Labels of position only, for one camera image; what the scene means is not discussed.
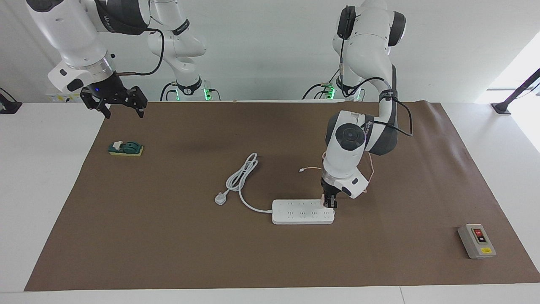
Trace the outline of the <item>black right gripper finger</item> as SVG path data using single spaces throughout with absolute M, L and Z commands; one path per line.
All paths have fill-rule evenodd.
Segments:
M 111 117 L 111 112 L 106 105 L 106 98 L 99 98 L 98 100 L 95 100 L 89 89 L 82 89 L 80 92 L 80 97 L 89 110 L 96 110 L 100 112 L 106 119 Z
M 138 86 L 124 90 L 124 97 L 121 98 L 121 104 L 134 109 L 141 119 L 144 116 L 147 102 L 147 97 Z

